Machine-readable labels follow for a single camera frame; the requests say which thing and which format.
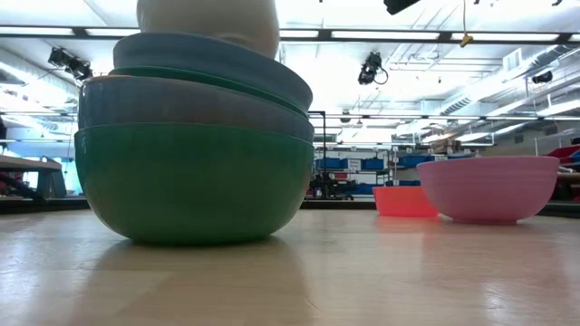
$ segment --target ceiling beam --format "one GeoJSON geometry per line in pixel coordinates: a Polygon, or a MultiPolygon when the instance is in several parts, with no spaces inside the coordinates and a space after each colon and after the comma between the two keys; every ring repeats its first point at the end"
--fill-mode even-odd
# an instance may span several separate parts
{"type": "MultiPolygon", "coordinates": [[[[120,40],[137,28],[90,26],[0,25],[0,38],[120,40]]],[[[373,29],[281,29],[284,42],[301,43],[437,43],[460,44],[462,31],[373,29]]],[[[469,32],[472,44],[556,45],[580,44],[580,34],[512,31],[469,32]]]]}

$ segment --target light fixture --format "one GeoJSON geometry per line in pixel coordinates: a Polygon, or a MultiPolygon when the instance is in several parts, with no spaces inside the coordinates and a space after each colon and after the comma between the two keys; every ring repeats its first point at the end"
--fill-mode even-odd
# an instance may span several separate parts
{"type": "Polygon", "coordinates": [[[372,119],[390,119],[390,120],[416,120],[421,119],[418,115],[372,115],[372,119]]]}
{"type": "Polygon", "coordinates": [[[429,144],[434,141],[448,139],[449,137],[453,136],[453,134],[445,134],[445,135],[432,135],[425,137],[421,142],[424,144],[429,144]]]}
{"type": "Polygon", "coordinates": [[[280,37],[285,38],[316,38],[319,32],[313,30],[282,30],[280,37]]]}
{"type": "MultiPolygon", "coordinates": [[[[469,33],[475,41],[487,42],[549,42],[555,41],[559,34],[496,34],[496,33],[469,33]]],[[[453,41],[461,41],[465,34],[454,33],[451,36],[453,41]]]]}
{"type": "Polygon", "coordinates": [[[469,116],[429,116],[430,120],[481,120],[480,117],[469,116]]]}
{"type": "Polygon", "coordinates": [[[532,120],[537,120],[537,117],[499,117],[499,116],[495,116],[495,117],[487,117],[488,120],[499,120],[499,121],[518,121],[518,120],[528,120],[528,121],[532,121],[532,120]]]}
{"type": "Polygon", "coordinates": [[[74,35],[72,28],[62,27],[0,27],[0,34],[17,35],[74,35]]]}
{"type": "Polygon", "coordinates": [[[503,134],[507,134],[507,133],[509,133],[509,132],[511,132],[511,131],[513,131],[513,130],[515,130],[515,129],[518,129],[518,128],[520,128],[520,127],[523,127],[523,126],[525,126],[525,125],[526,125],[526,123],[525,123],[525,122],[524,122],[524,123],[520,123],[520,124],[517,124],[517,125],[509,126],[509,127],[507,127],[507,128],[504,128],[504,129],[500,129],[500,130],[498,130],[498,131],[496,131],[496,132],[494,132],[494,133],[495,133],[496,135],[503,135],[503,134]]]}
{"type": "Polygon", "coordinates": [[[548,121],[580,121],[580,117],[545,117],[548,121]]]}
{"type": "Polygon", "coordinates": [[[464,142],[464,141],[472,141],[472,140],[475,140],[475,139],[484,138],[487,135],[489,135],[488,132],[476,132],[476,133],[472,133],[472,134],[463,135],[461,137],[457,137],[455,140],[461,141],[461,142],[464,142]]]}
{"type": "Polygon", "coordinates": [[[333,38],[352,38],[352,39],[376,39],[376,40],[437,40],[439,33],[405,33],[405,32],[357,32],[357,31],[338,31],[333,32],[333,38]]]}
{"type": "Polygon", "coordinates": [[[562,112],[575,110],[578,108],[580,108],[580,100],[573,100],[573,101],[567,101],[564,103],[554,104],[545,110],[541,110],[537,114],[540,116],[551,116],[551,115],[560,114],[562,112]]]}
{"type": "Polygon", "coordinates": [[[86,33],[90,36],[130,36],[140,32],[137,28],[87,28],[86,33]]]}
{"type": "Polygon", "coordinates": [[[61,113],[56,112],[2,112],[6,116],[34,116],[34,117],[61,117],[61,113]]]}

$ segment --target duct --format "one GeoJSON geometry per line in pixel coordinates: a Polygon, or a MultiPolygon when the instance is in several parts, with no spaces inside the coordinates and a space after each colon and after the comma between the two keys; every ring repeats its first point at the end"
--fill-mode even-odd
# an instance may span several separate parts
{"type": "Polygon", "coordinates": [[[45,95],[43,99],[47,100],[47,104],[59,105],[68,99],[78,98],[78,88],[72,83],[47,73],[3,49],[0,49],[0,70],[26,83],[27,91],[45,95]]]}
{"type": "Polygon", "coordinates": [[[510,72],[504,72],[500,69],[499,72],[492,74],[482,81],[469,86],[464,92],[447,100],[441,106],[439,114],[449,115],[457,110],[461,110],[472,103],[476,103],[488,96],[494,95],[503,91],[508,86],[508,83],[515,79],[522,77],[531,77],[542,70],[549,64],[556,60],[578,50],[577,45],[555,45],[547,50],[532,56],[521,64],[519,68],[510,72]]]}

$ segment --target pink bowl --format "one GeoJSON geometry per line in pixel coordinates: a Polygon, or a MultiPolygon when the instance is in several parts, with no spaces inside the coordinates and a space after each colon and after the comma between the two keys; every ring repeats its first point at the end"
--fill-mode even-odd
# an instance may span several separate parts
{"type": "Polygon", "coordinates": [[[536,215],[554,192],[557,158],[463,158],[418,165],[429,201],[454,222],[513,225],[536,215]]]}

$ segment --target table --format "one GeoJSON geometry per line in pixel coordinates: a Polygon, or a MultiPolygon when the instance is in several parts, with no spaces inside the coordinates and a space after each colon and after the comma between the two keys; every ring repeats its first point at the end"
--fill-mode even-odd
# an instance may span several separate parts
{"type": "Polygon", "coordinates": [[[3,325],[580,324],[580,221],[300,211],[269,240],[151,248],[91,211],[0,217],[3,325]]]}
{"type": "Polygon", "coordinates": [[[45,195],[51,193],[52,190],[57,194],[56,197],[65,197],[66,189],[64,188],[62,168],[61,164],[51,159],[42,162],[0,155],[0,182],[13,187],[20,195],[31,198],[34,201],[44,201],[46,199],[45,195]],[[22,182],[2,172],[38,172],[37,190],[34,191],[22,182]],[[54,181],[60,181],[58,186],[54,184],[54,181]]]}

